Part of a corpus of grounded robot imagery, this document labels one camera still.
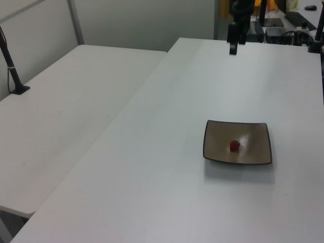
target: plate rim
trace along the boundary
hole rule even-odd
[[[253,125],[265,124],[266,130],[267,130],[267,135],[268,135],[269,148],[270,148],[270,162],[269,163],[262,163],[262,164],[245,164],[245,163],[233,163],[233,162],[228,162],[228,161],[216,160],[216,159],[212,159],[212,158],[206,157],[205,156],[205,140],[206,140],[206,132],[207,132],[207,127],[208,127],[208,123],[209,122],[215,122],[215,123],[232,123],[232,124],[253,124]],[[267,123],[237,123],[237,122],[231,122],[231,121],[207,120],[206,127],[205,127],[205,134],[204,134],[204,144],[203,144],[203,147],[202,147],[202,156],[205,159],[209,159],[211,161],[216,161],[216,162],[221,162],[221,163],[226,163],[226,164],[232,164],[232,165],[247,165],[247,166],[270,165],[270,164],[272,164],[272,149],[271,149],[271,143],[270,143],[270,136],[269,136],[268,124]]]

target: square plate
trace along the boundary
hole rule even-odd
[[[240,142],[230,151],[232,140]],[[268,165],[272,163],[271,145],[266,123],[228,123],[207,121],[204,158],[232,164]]]

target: strawberry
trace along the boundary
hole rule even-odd
[[[231,151],[236,151],[236,150],[238,150],[239,146],[240,146],[240,143],[237,140],[232,140],[231,143],[229,144],[229,149]]]

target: table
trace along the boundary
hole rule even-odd
[[[320,57],[228,50],[179,39],[12,243],[322,242]],[[209,119],[266,122],[273,164],[205,160]]]
[[[306,6],[309,6],[309,5],[317,6],[317,10],[316,11],[307,11],[307,10],[305,10],[304,8]],[[309,22],[311,22],[317,28],[321,10],[322,10],[321,1],[318,1],[318,0],[299,0],[297,7],[295,9],[290,10],[290,11],[299,12],[302,16],[304,16]],[[284,26],[287,29],[296,29],[296,27],[293,26],[292,23],[290,23],[285,18],[285,14],[280,10],[271,11],[268,14],[268,16],[269,16],[269,18],[280,18],[282,20]],[[315,36],[316,35],[316,30],[311,31],[311,34],[313,36]]]
[[[165,52],[79,46],[0,102],[0,210],[29,218]]]

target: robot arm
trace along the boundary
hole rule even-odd
[[[236,0],[232,5],[230,13],[234,17],[234,22],[228,25],[227,34],[230,55],[236,55],[237,44],[244,45],[247,40],[254,2],[255,0]]]

